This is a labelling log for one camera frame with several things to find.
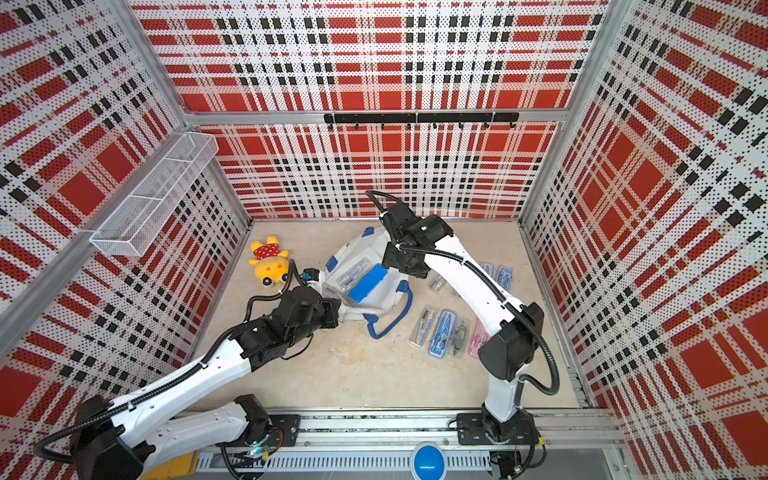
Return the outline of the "clear compass case grey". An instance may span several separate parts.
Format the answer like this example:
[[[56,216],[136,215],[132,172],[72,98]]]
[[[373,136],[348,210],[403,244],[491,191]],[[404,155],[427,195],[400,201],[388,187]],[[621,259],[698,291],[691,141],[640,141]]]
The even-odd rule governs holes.
[[[439,292],[447,283],[447,280],[441,275],[437,275],[429,284],[429,289],[432,292]]]

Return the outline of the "white canvas cartoon bag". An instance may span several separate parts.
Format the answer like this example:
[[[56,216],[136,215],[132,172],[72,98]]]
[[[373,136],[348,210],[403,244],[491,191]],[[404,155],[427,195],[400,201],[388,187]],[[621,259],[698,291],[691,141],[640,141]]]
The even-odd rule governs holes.
[[[366,228],[329,258],[315,285],[323,296],[341,302],[341,322],[365,322],[375,340],[389,334],[413,304],[408,276],[383,263],[389,242],[384,228]]]

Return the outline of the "clear compass case small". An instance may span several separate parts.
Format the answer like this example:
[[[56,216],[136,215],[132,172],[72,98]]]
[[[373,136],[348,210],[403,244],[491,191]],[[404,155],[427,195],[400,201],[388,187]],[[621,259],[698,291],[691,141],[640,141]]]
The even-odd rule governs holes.
[[[411,332],[409,343],[417,348],[421,348],[427,342],[431,328],[438,316],[438,310],[433,306],[426,306],[418,315],[414,328]]]

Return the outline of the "clear case green refill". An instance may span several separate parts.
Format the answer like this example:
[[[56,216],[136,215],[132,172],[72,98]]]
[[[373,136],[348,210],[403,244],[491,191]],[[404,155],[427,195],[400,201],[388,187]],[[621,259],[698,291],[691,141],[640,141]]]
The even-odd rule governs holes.
[[[460,358],[464,354],[464,350],[467,343],[467,337],[469,336],[470,322],[465,317],[458,317],[454,329],[452,331],[448,353],[453,358]]]

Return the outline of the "pink compass set case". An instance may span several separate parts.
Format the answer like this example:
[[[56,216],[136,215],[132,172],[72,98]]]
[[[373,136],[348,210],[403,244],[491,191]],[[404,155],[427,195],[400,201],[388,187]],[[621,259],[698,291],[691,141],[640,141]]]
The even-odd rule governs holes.
[[[471,358],[478,359],[479,349],[488,341],[489,338],[490,335],[485,330],[484,325],[479,319],[477,319],[474,333],[469,344],[468,355]]]

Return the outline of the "blue plastic pencil case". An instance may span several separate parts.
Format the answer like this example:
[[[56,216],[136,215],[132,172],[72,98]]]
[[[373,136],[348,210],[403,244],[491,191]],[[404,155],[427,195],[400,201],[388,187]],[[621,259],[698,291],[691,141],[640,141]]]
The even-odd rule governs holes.
[[[384,280],[388,271],[380,264],[375,264],[348,293],[355,303],[362,303]]]

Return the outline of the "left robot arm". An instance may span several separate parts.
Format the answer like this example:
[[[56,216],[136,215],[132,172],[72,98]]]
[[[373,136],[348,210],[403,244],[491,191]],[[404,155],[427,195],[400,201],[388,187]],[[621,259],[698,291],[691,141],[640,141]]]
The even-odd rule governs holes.
[[[137,479],[156,466],[208,445],[267,445],[281,430],[252,394],[222,407],[184,415],[187,407],[249,375],[339,324],[342,303],[300,281],[274,296],[276,307],[222,332],[186,366],[111,401],[80,405],[74,425],[33,447],[35,456],[74,467],[80,479]]]

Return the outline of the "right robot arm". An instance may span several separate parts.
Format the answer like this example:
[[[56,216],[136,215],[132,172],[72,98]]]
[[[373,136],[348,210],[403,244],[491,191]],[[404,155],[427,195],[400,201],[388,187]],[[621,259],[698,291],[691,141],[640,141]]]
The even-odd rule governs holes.
[[[535,440],[531,416],[521,406],[526,385],[553,396],[560,389],[557,363],[543,336],[544,312],[536,303],[524,304],[503,289],[464,248],[452,228],[439,216],[417,216],[395,196],[368,190],[390,240],[382,265],[424,279],[437,272],[471,308],[490,338],[479,348],[479,360],[489,374],[481,424],[489,441],[509,444],[527,423]]]

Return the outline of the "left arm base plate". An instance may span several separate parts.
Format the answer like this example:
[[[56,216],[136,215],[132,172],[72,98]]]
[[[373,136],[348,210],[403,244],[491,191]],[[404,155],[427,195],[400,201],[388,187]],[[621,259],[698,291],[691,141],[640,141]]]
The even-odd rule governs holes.
[[[268,420],[252,421],[234,444],[242,447],[292,447],[297,441],[300,422],[301,416],[296,414],[271,415]]]

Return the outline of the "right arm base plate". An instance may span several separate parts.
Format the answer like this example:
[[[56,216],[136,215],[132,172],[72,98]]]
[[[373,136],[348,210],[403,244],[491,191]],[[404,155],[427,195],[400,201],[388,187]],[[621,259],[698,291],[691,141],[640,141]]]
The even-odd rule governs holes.
[[[522,410],[505,422],[485,411],[458,414],[456,430],[459,444],[464,446],[537,445],[540,438],[534,418]]]

